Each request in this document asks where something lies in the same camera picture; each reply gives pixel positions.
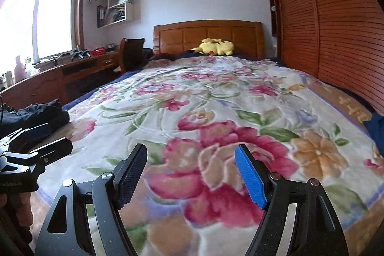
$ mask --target wardrobe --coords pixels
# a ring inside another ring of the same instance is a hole
[[[377,0],[270,0],[287,66],[347,88],[384,113],[384,12]]]

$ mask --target chair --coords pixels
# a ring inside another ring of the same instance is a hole
[[[123,38],[119,47],[119,65],[121,74],[131,71],[143,62],[143,46],[145,38],[141,39],[126,39]]]

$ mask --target silver bolt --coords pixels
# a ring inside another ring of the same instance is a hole
[[[73,180],[72,179],[66,179],[63,182],[64,187],[69,187],[72,184]]]
[[[316,178],[311,178],[310,183],[313,186],[318,186],[320,184],[320,181],[318,181]]]
[[[108,180],[110,179],[110,177],[112,177],[112,173],[109,173],[109,172],[106,172],[101,175],[101,179],[104,179],[104,180]]]
[[[279,173],[276,172],[271,173],[270,176],[273,180],[279,180],[282,177]]]

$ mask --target stuffed animal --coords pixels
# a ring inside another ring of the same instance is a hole
[[[222,42],[221,39],[206,38],[198,48],[193,50],[205,55],[232,55],[234,45],[231,42]]]

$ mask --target floral pattern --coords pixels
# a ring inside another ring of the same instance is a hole
[[[137,143],[147,147],[148,163],[120,216],[139,255],[228,255],[251,243],[263,212],[234,161],[242,143],[286,179],[320,179],[350,231],[382,193],[384,162],[356,124],[369,112],[349,100],[340,104],[339,96],[348,97],[332,88],[269,60],[150,61],[72,108],[71,122],[48,139],[70,138],[73,151],[39,178],[34,238],[49,208],[41,203],[63,180],[112,171]],[[88,216],[98,250],[94,213]]]

